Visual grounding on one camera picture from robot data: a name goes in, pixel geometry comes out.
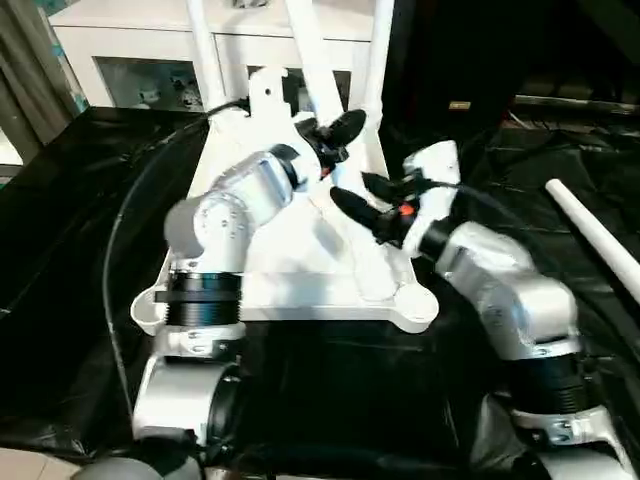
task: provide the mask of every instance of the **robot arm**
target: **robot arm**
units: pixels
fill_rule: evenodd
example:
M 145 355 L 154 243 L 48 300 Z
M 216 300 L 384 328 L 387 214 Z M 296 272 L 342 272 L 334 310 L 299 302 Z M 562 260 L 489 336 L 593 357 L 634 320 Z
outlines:
M 180 439 L 185 432 L 204 461 L 229 448 L 243 405 L 239 357 L 241 274 L 252 236 L 320 181 L 362 128 L 364 112 L 347 112 L 318 130 L 304 125 L 306 148 L 276 144 L 224 172 L 203 196 L 179 202 L 165 221 L 173 254 L 165 325 L 155 337 L 133 415 L 136 440 Z
M 438 197 L 444 203 L 436 205 L 435 214 L 421 213 L 429 208 L 426 195 L 435 198 L 434 190 L 443 188 L 421 188 L 430 182 L 415 159 L 405 162 L 405 169 L 408 175 L 401 183 L 363 174 L 367 188 L 392 205 L 386 212 L 336 187 L 331 197 L 378 241 L 430 260 L 474 306 L 505 363 L 513 422 L 540 451 L 536 462 L 547 476 L 535 478 L 636 478 L 608 411 L 581 373 L 572 292 L 540 274 L 527 250 L 512 238 L 474 222 L 456 225 L 448 220 L 453 196 Z M 598 443 L 607 444 L 614 455 L 590 449 Z

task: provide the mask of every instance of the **grey curtain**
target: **grey curtain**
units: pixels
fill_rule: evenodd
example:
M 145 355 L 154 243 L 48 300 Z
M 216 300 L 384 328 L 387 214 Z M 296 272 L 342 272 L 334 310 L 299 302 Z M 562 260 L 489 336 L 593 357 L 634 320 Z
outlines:
M 25 163 L 76 115 L 33 0 L 0 0 L 0 127 Z

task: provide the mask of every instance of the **wire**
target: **wire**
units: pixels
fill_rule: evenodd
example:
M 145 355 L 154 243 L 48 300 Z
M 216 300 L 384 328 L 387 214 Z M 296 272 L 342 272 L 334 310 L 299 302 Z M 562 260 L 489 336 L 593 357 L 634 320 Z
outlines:
M 516 224 L 519 228 L 523 228 L 526 232 L 527 225 L 524 220 L 522 220 L 518 215 L 513 213 L 504 203 L 496 200 L 494 197 L 489 195 L 488 193 L 482 192 L 476 188 L 470 187 L 469 185 L 465 185 L 462 183 L 448 183 L 448 182 L 438 182 L 435 180 L 425 179 L 425 182 L 428 183 L 431 187 L 445 187 L 452 188 L 455 190 L 459 190 L 465 195 L 474 198 L 478 202 L 492 208 L 499 212 L 504 218 Z
M 134 157 L 131 159 L 131 162 L 135 162 L 144 154 L 152 152 L 159 146 L 162 146 L 163 149 L 166 148 L 171 142 L 174 142 L 180 138 L 183 138 L 188 133 L 191 132 L 192 128 L 204 123 L 208 118 L 217 113 L 220 113 L 223 110 L 227 110 L 232 107 L 247 107 L 248 101 L 247 99 L 235 100 L 232 102 L 225 103 L 224 105 L 220 105 L 216 108 L 205 112 L 202 116 L 200 116 L 197 120 L 184 125 L 178 130 L 173 131 L 171 134 L 166 135 L 158 141 L 152 142 L 150 145 L 142 148 Z M 113 255 L 113 246 L 115 245 L 115 240 L 118 236 L 118 230 L 120 229 L 120 225 L 122 224 L 122 220 L 124 219 L 124 214 L 131 203 L 131 200 L 134 197 L 135 192 L 138 190 L 140 185 L 142 185 L 144 179 L 147 177 L 149 172 L 153 170 L 153 168 L 157 165 L 158 159 L 162 158 L 162 155 L 158 152 L 155 157 L 151 158 L 147 164 L 144 166 L 138 177 L 135 179 L 127 194 L 120 205 L 116 218 L 113 222 L 113 226 L 111 227 L 111 233 L 109 235 L 109 240 L 107 242 L 107 247 L 105 250 L 104 261 L 102 264 L 102 277 L 101 277 L 101 291 L 102 291 L 102 303 L 104 306 L 104 316 L 105 321 L 107 323 L 107 330 L 109 331 L 109 339 L 111 341 L 111 349 L 113 351 L 113 357 L 116 362 L 116 369 L 118 372 L 118 378 L 120 380 L 120 386 L 122 391 L 124 392 L 125 403 L 127 407 L 127 414 L 129 415 L 129 419 L 133 419 L 133 403 L 131 402 L 131 397 L 129 395 L 129 382 L 127 381 L 127 373 L 124 366 L 124 361 L 122 359 L 122 352 L 118 345 L 116 331 L 114 327 L 113 321 L 113 311 L 111 309 L 111 295 L 109 293 L 109 278 L 110 278 L 110 270 L 111 270 L 111 256 Z
M 522 128 L 524 128 L 525 130 L 531 130 L 531 127 L 529 125 L 527 125 L 526 123 L 524 123 L 520 117 L 516 116 L 515 113 L 513 113 L 511 110 L 507 110 L 507 113 L 509 114 L 509 116 L 511 117 L 511 120 L 513 120 L 514 122 L 516 122 L 518 125 L 520 125 Z

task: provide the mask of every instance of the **cabinet glass door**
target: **cabinet glass door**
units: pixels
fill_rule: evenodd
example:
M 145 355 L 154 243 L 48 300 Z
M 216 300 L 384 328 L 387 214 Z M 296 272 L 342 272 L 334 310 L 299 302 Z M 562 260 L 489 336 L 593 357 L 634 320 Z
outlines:
M 202 111 L 191 62 L 114 57 L 95 61 L 116 107 Z

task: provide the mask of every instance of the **black plastic sheet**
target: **black plastic sheet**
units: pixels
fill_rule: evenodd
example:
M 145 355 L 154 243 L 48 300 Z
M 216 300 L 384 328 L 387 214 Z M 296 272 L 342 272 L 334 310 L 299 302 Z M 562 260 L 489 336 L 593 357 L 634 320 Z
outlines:
M 129 440 L 99 293 L 102 255 L 115 211 L 148 161 L 135 160 L 135 147 L 190 118 L 92 109 L 0 191 L 0 374 L 14 387 L 0 396 L 3 446 L 82 462 Z M 149 342 L 128 306 L 155 279 L 162 221 L 188 188 L 203 134 L 160 162 L 116 242 L 112 296 L 134 395 Z M 560 265 L 589 300 L 580 327 L 594 382 L 636 460 L 637 306 L 542 190 L 561 178 L 638 254 L 638 145 L 614 140 L 531 131 L 486 139 L 463 156 L 464 180 L 509 206 L 526 232 L 462 197 L 456 214 L 522 241 L 549 275 Z M 508 475 L 525 447 L 492 395 L 504 382 L 501 364 L 471 306 L 426 262 L 415 266 L 441 309 L 423 334 L 373 321 L 248 326 L 243 368 L 253 395 L 229 466 L 341 478 Z

